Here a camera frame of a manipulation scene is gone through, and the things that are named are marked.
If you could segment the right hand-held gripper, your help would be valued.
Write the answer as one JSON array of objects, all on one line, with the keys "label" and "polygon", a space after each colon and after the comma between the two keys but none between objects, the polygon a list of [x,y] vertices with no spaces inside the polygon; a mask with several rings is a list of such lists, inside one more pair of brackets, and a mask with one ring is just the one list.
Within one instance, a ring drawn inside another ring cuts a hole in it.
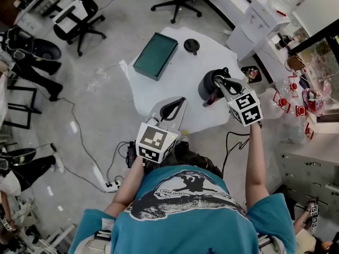
[{"label": "right hand-held gripper", "polygon": [[227,99],[228,108],[233,118],[244,127],[263,120],[260,101],[254,90],[247,87],[243,79],[237,78],[214,78],[216,88],[216,98]]}]

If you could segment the white shelf unit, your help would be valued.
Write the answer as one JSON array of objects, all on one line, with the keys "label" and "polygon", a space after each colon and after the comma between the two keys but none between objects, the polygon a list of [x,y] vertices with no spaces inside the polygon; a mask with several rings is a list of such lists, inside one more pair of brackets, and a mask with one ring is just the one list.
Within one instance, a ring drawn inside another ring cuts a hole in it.
[{"label": "white shelf unit", "polygon": [[16,7],[24,6],[18,13],[14,25],[35,35],[42,29],[52,26],[50,16],[60,12],[73,0],[17,0]]}]

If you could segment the black metal stool frame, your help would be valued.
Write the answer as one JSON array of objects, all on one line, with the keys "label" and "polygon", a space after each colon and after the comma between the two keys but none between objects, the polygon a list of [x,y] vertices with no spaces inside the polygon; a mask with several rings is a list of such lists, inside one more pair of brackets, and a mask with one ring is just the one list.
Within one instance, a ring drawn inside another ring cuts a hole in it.
[{"label": "black metal stool frame", "polygon": [[3,124],[7,126],[12,126],[20,129],[26,129],[29,130],[31,126],[31,116],[32,114],[42,114],[40,110],[34,107],[35,104],[35,98],[37,95],[37,89],[36,88],[30,88],[30,87],[22,87],[22,86],[7,86],[8,90],[14,90],[14,91],[24,91],[24,92],[32,92],[31,102],[30,105],[23,105],[23,104],[14,104],[14,103],[8,103],[8,109],[9,110],[15,110],[15,111],[21,111],[27,113],[27,122],[26,125],[13,123],[11,121],[4,120]]}]

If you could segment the clear water jug red cap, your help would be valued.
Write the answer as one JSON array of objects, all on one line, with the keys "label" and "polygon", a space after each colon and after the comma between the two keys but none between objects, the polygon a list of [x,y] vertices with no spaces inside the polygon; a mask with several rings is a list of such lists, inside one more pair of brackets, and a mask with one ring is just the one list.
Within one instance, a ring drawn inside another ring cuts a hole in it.
[{"label": "clear water jug red cap", "polygon": [[275,86],[282,97],[297,97],[297,84],[294,81],[287,80],[278,80],[275,82]]},{"label": "clear water jug red cap", "polygon": [[263,118],[266,120],[278,119],[283,114],[290,112],[291,104],[272,87],[268,88],[258,98]]},{"label": "clear water jug red cap", "polygon": [[303,144],[312,140],[314,130],[305,116],[286,116],[282,119],[280,139],[284,143]]}]

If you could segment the white-backed black office chair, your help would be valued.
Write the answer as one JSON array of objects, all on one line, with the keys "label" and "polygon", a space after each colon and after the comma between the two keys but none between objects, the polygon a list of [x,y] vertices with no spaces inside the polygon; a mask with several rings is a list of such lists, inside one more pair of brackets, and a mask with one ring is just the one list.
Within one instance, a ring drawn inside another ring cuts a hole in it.
[{"label": "white-backed black office chair", "polygon": [[99,7],[93,0],[74,0],[53,18],[53,30],[58,38],[68,44],[78,38],[77,54],[80,57],[83,55],[81,47],[86,34],[97,34],[103,40],[106,39],[104,33],[94,29],[94,24],[105,20],[104,15],[94,17],[98,10]]}]

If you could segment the white power strip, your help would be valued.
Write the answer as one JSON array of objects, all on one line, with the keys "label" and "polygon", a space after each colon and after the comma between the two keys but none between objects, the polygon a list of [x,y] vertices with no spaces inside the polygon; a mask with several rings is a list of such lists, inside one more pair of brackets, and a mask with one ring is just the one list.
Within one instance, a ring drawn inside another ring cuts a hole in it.
[{"label": "white power strip", "polygon": [[114,180],[113,182],[109,182],[107,179],[103,177],[102,172],[100,171],[97,164],[93,164],[93,173],[98,180],[100,186],[99,189],[104,193],[115,193],[121,186],[121,181]]}]

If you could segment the grey filing cabinet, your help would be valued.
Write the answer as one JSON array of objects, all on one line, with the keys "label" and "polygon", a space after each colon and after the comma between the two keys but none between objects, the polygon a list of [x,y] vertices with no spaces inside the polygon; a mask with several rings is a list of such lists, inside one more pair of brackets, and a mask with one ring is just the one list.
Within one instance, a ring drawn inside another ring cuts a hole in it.
[{"label": "grey filing cabinet", "polygon": [[339,212],[339,165],[288,152],[283,146],[274,155],[292,199],[301,204],[318,197],[322,210]]}]

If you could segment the dark green box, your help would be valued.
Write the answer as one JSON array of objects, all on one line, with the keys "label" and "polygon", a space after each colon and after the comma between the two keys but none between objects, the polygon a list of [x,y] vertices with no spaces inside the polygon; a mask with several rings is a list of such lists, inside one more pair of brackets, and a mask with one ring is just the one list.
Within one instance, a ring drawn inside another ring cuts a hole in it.
[{"label": "dark green box", "polygon": [[177,40],[161,33],[154,33],[133,64],[134,70],[152,80],[158,81],[176,52],[178,45]]}]

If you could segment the white water dispenser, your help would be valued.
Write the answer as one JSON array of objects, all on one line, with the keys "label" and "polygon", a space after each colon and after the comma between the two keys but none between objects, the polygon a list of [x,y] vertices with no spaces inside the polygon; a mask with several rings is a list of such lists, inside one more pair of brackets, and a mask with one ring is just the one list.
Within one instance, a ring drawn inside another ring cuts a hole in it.
[{"label": "white water dispenser", "polygon": [[253,56],[291,23],[292,12],[305,0],[252,0],[226,41],[238,61]]}]

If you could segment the red glass bowl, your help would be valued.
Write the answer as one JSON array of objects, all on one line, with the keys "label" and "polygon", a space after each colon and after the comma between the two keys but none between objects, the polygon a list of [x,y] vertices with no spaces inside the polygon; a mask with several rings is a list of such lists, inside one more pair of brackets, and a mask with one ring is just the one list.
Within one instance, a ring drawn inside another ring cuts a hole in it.
[{"label": "red glass bowl", "polygon": [[313,88],[306,88],[302,91],[302,99],[307,110],[315,115],[322,114],[324,108],[324,97],[322,93]]}]

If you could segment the brown woven basket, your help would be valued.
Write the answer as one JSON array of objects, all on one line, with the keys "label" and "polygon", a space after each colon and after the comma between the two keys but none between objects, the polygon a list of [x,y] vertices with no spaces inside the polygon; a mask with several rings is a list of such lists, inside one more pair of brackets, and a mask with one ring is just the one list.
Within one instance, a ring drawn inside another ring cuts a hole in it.
[{"label": "brown woven basket", "polygon": [[286,60],[286,63],[288,68],[291,69],[292,71],[303,70],[305,68],[304,62],[298,55],[290,56]]}]

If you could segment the person's left forearm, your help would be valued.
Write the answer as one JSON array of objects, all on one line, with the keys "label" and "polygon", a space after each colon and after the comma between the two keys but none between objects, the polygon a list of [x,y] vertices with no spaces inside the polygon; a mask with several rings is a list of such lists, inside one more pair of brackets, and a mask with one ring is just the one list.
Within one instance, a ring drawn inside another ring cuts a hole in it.
[{"label": "person's left forearm", "polygon": [[112,217],[118,217],[135,200],[144,174],[143,159],[138,156],[116,192],[111,204],[109,204],[104,212]]}]

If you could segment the black thermos flask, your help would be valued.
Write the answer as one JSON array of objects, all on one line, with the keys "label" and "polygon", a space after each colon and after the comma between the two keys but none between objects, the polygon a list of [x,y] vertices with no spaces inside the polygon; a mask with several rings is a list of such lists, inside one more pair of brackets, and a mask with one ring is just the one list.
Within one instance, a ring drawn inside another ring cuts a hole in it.
[{"label": "black thermos flask", "polygon": [[291,36],[289,35],[284,35],[282,36],[282,38],[279,40],[278,43],[275,44],[275,47],[278,49],[278,50],[281,50],[285,47],[288,46],[288,44],[290,42],[292,42],[294,40],[294,38],[292,38]]}]

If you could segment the person's teal printed shirt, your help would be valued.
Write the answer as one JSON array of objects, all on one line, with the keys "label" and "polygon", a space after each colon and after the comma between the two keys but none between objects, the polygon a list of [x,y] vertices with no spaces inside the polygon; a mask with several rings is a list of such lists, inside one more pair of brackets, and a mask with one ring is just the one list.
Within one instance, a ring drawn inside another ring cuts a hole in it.
[{"label": "person's teal printed shirt", "polygon": [[69,254],[99,231],[103,220],[113,222],[110,254],[259,254],[259,235],[278,238],[287,254],[296,254],[282,194],[244,210],[221,178],[194,166],[153,170],[117,217],[85,210]]}]

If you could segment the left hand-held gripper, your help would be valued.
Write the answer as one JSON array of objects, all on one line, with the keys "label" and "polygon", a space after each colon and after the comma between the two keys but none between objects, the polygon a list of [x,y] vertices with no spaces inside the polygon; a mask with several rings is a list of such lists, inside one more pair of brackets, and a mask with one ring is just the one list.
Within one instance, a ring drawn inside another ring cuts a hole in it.
[{"label": "left hand-held gripper", "polygon": [[136,138],[136,154],[160,164],[181,137],[179,128],[187,107],[185,97],[170,97],[155,104],[150,118],[142,122]]}]

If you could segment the black round lid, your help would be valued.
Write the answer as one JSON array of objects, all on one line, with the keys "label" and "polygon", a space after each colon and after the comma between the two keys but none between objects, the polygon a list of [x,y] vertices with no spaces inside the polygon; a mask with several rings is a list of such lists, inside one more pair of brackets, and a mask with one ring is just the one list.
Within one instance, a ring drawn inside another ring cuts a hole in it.
[{"label": "black round lid", "polygon": [[200,44],[196,39],[190,38],[184,41],[184,49],[196,56],[200,49]]}]

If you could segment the person's dark trousers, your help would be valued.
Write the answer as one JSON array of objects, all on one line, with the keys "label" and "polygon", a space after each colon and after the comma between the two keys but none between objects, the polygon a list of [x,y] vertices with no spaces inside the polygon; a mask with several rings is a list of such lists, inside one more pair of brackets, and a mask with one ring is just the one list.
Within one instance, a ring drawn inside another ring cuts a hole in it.
[{"label": "person's dark trousers", "polygon": [[191,151],[189,149],[189,143],[186,141],[180,141],[179,143],[177,143],[174,149],[159,164],[147,160],[145,162],[144,171],[145,174],[148,174],[158,168],[183,165],[202,168],[223,179],[223,174],[220,169],[215,166],[209,158]]}]

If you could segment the person's right forearm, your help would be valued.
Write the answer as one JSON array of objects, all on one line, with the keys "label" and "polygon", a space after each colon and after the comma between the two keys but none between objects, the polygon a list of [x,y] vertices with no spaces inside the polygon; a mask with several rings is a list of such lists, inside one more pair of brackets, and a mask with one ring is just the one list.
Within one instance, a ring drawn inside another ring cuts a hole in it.
[{"label": "person's right forearm", "polygon": [[258,201],[269,196],[266,188],[266,167],[259,123],[250,125],[249,151],[246,167],[245,198],[249,210]]}]

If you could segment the black battery pack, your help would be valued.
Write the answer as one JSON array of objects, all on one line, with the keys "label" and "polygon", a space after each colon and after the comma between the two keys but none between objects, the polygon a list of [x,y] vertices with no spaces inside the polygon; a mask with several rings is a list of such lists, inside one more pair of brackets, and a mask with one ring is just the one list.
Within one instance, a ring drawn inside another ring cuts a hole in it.
[{"label": "black battery pack", "polygon": [[131,166],[133,165],[135,159],[137,157],[136,154],[136,145],[134,141],[130,141],[129,145],[127,147],[127,157],[126,157],[126,163],[128,168],[131,168]]}]

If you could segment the white octagonal table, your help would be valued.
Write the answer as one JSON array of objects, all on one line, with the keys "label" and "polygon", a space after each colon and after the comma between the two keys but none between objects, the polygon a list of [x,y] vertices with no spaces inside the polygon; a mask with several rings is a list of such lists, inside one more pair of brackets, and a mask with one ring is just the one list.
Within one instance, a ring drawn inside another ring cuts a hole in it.
[{"label": "white octagonal table", "polygon": [[[137,73],[133,64],[120,61],[120,67],[127,77],[137,112],[147,117],[154,105],[170,97],[185,97],[187,107],[180,129],[195,133],[228,122],[230,114],[224,98],[208,107],[198,93],[198,85],[211,70],[227,67],[229,74],[243,79],[235,53],[217,41],[186,27],[166,27],[163,35],[178,41],[179,45],[158,81]],[[200,44],[197,55],[184,49],[184,41],[196,39]]]}]

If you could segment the black trash bin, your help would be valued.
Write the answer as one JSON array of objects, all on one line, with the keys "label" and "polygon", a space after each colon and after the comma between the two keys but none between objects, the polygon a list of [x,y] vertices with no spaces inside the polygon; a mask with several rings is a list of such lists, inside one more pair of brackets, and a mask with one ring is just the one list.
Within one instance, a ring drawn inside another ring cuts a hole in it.
[{"label": "black trash bin", "polygon": [[257,66],[243,66],[240,70],[244,73],[249,84],[259,83],[262,81],[262,75]]}]

